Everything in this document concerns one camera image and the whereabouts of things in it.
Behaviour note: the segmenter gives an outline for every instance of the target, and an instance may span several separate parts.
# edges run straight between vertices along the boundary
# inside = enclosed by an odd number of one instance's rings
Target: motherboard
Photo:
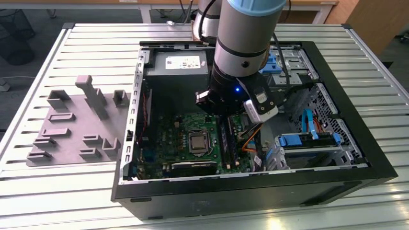
[[[242,131],[238,115],[229,118],[230,129],[237,140]],[[156,146],[142,149],[146,179],[160,179],[189,174],[243,173],[250,171],[250,159],[237,145],[237,158],[227,164],[222,153],[222,138],[217,117],[206,114],[160,116],[157,120]]]

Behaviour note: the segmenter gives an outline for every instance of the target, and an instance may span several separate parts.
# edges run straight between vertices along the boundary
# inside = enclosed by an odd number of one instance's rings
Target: table leg
[[[46,10],[46,14],[48,14],[49,18],[57,17],[56,12],[57,12],[57,10]]]
[[[141,5],[141,21],[142,23],[152,23],[150,21],[150,6],[149,5]]]
[[[321,6],[321,10],[318,11],[318,13],[314,17],[313,24],[323,24],[325,23],[325,20],[327,18],[330,10],[331,10],[331,5]]]

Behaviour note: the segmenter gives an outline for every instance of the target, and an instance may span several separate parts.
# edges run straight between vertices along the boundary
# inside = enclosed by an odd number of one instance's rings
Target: orange wire
[[[318,122],[318,120],[315,118],[314,118],[314,124],[317,125],[318,132],[323,133],[322,126],[321,126],[321,124],[319,124],[319,122]]]
[[[246,145],[249,144],[250,140],[253,139],[253,137],[255,136],[257,132],[259,131],[262,125],[257,128],[257,130],[253,132],[250,138],[247,139],[247,141],[245,142],[245,144],[241,147],[241,151],[249,151],[249,152],[257,152],[254,149],[246,149]]]

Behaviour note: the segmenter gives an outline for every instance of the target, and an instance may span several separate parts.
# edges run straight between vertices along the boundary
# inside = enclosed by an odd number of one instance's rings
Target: wooden table
[[[193,1],[197,9],[198,0]],[[189,0],[182,0],[185,8]],[[338,0],[291,0],[291,11],[317,12],[311,23],[325,22]],[[180,9],[178,0],[0,0],[0,9],[138,9],[142,23],[152,23],[150,10]]]

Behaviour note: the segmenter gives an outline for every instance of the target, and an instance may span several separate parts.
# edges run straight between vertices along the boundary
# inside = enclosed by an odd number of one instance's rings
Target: metal workbench
[[[409,97],[357,37],[338,25],[278,25],[281,41],[314,41],[398,177],[335,202],[307,208],[141,222],[110,202],[114,162],[29,168],[50,90],[80,94],[93,76],[102,92],[132,89],[140,41],[190,40],[190,26],[76,24],[62,29],[0,143],[0,228],[28,229],[407,229]]]

